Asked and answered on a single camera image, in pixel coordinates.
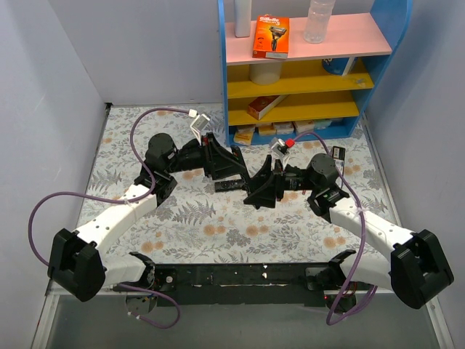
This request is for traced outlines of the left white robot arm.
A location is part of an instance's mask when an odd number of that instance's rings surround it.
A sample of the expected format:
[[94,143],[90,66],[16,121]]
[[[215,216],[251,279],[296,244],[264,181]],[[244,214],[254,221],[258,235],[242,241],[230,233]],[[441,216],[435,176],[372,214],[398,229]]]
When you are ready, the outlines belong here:
[[138,252],[106,256],[112,245],[139,219],[157,209],[177,186],[174,174],[202,169],[206,177],[222,180],[245,177],[247,168],[237,146],[223,148],[213,133],[177,148],[166,133],[150,138],[139,176],[113,205],[73,232],[62,229],[52,243],[47,274],[82,302],[104,286],[126,283],[140,291],[155,283],[155,263]]

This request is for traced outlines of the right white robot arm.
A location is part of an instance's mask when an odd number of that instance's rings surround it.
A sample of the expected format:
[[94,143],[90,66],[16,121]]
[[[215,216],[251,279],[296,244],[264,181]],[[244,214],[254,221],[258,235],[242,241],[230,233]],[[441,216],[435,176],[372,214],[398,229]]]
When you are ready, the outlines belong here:
[[429,230],[416,233],[363,210],[353,195],[337,185],[338,177],[334,159],[325,153],[313,156],[306,169],[267,158],[247,182],[244,202],[273,208],[285,191],[308,190],[307,202],[316,216],[353,233],[384,258],[375,261],[357,257],[352,249],[343,251],[310,277],[314,283],[337,289],[353,281],[380,286],[413,309],[453,283],[453,272],[435,234]]

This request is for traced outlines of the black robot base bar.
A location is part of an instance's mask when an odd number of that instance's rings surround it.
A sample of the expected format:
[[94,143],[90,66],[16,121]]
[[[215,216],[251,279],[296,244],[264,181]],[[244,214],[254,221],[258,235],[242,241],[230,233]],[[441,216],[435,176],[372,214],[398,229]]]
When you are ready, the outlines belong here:
[[338,293],[325,263],[164,264],[131,286],[180,305],[303,305],[330,308]]

